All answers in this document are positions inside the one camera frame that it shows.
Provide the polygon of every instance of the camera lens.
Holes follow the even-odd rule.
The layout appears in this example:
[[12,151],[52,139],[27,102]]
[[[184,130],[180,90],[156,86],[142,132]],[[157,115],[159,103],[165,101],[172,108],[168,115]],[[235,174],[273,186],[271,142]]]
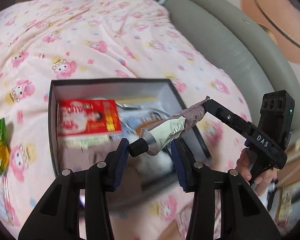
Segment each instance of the camera lens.
[[274,99],[271,99],[270,104],[269,104],[269,109],[272,110],[274,108],[275,101]]
[[278,109],[280,109],[283,105],[282,99],[279,99],[278,101]]

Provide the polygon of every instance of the blue gripper pad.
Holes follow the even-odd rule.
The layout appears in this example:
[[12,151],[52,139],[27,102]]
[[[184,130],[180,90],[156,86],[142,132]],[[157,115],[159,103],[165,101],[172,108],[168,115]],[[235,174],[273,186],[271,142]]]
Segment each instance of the blue gripper pad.
[[129,141],[126,138],[122,138],[121,142],[117,148],[117,151],[120,151],[120,152],[119,152],[119,159],[118,159],[117,165],[114,169],[114,181],[113,181],[113,185],[112,185],[114,190],[116,190],[120,186],[122,176],[124,173],[124,169],[127,164],[128,155],[129,155],[128,150],[127,150],[128,145],[129,145]]
[[186,191],[187,189],[187,182],[186,182],[186,170],[183,166],[183,163],[181,161],[177,146],[175,141],[173,140],[171,143],[171,159],[174,165],[174,168],[176,170],[179,184],[182,187],[183,191]]
[[246,140],[246,141],[244,142],[244,146],[249,148],[249,147],[250,147],[250,142],[249,142],[248,140]]

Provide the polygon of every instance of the toothpaste tube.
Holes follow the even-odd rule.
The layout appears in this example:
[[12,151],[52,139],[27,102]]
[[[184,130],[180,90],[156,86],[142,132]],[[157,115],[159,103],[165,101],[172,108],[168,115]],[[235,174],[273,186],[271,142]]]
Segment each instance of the toothpaste tube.
[[139,137],[143,140],[139,139],[130,144],[130,154],[135,157],[143,153],[140,146],[146,142],[148,145],[146,152],[152,156],[157,155],[168,143],[190,130],[204,117],[206,112],[202,104],[209,99],[210,97],[206,97],[205,100],[182,110],[168,120],[142,128]]

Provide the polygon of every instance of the cartoon print bedding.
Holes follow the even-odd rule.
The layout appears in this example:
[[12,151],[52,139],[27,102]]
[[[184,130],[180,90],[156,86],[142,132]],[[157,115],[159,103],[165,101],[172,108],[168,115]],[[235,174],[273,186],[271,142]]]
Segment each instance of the cartoon print bedding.
[[[13,5],[0,12],[0,118],[5,117],[11,150],[0,177],[0,219],[13,236],[55,178],[47,123],[50,81],[110,77],[170,78],[187,106],[209,95],[250,120],[229,76],[197,52],[153,0]],[[234,168],[244,139],[209,114],[198,128],[213,168]],[[125,214],[111,214],[115,239],[155,240],[173,220],[184,239],[192,198],[175,184]],[[215,236],[220,219],[217,196]]]

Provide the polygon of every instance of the red package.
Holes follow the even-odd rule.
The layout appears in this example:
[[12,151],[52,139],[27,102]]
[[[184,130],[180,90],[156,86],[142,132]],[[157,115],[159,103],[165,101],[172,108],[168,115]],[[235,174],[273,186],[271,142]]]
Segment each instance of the red package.
[[58,136],[121,133],[114,100],[63,100],[59,102]]

